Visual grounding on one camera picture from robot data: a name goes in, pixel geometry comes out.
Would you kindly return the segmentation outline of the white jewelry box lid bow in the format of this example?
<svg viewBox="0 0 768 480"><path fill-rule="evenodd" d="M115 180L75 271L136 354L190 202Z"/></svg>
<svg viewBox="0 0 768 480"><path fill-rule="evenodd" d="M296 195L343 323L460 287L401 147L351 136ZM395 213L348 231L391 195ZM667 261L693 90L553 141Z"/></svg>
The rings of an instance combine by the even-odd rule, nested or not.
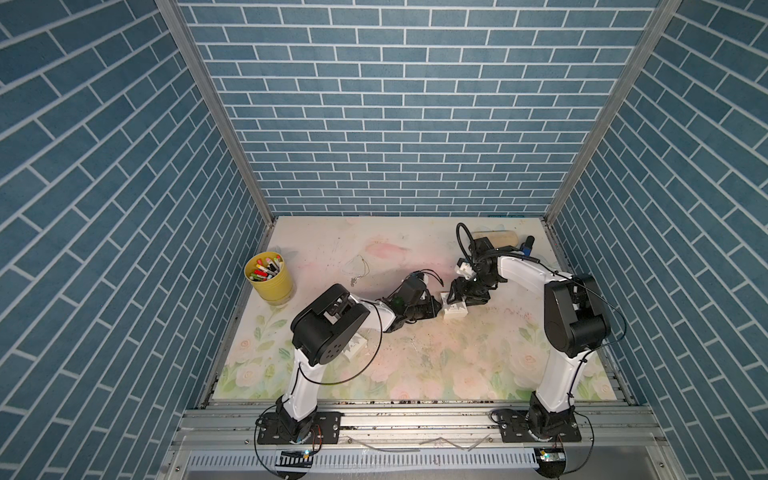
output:
<svg viewBox="0 0 768 480"><path fill-rule="evenodd" d="M468 315L468 308L464 301L449 303L449 294L447 292L441 292L440 295L442 301L443 319L446 322L461 320Z"/></svg>

